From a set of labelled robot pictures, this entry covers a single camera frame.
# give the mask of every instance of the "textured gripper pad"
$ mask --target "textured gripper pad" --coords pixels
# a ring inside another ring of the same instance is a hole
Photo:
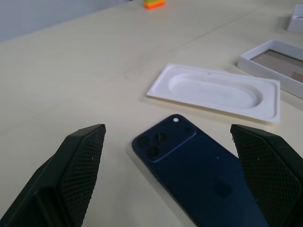
[[[96,184],[105,131],[100,127],[82,140],[59,184],[75,227],[83,223]]]
[[[231,133],[248,187],[269,226],[285,227],[302,194],[300,180],[264,138],[236,126]]]

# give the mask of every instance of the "gray wall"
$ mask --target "gray wall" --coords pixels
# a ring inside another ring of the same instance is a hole
[[[128,0],[0,0],[0,42]]]

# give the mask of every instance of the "phone back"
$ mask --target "phone back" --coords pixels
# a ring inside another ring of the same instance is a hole
[[[144,132],[133,149],[198,226],[268,227],[237,157],[183,116]]]

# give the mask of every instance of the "blue smartphone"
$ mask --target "blue smartphone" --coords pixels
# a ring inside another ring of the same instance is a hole
[[[166,118],[132,146],[196,225],[268,227],[237,157],[185,117]]]

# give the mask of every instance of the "white table surface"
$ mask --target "white table surface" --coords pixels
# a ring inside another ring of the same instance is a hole
[[[302,0],[167,0],[127,3],[0,43],[0,216],[33,172],[77,129],[105,123],[98,181],[84,227],[194,226],[131,149],[131,141],[181,114],[236,154],[233,123],[282,136],[301,156],[303,100],[282,92],[281,124],[149,99],[167,63],[246,74],[238,57],[285,31]]]

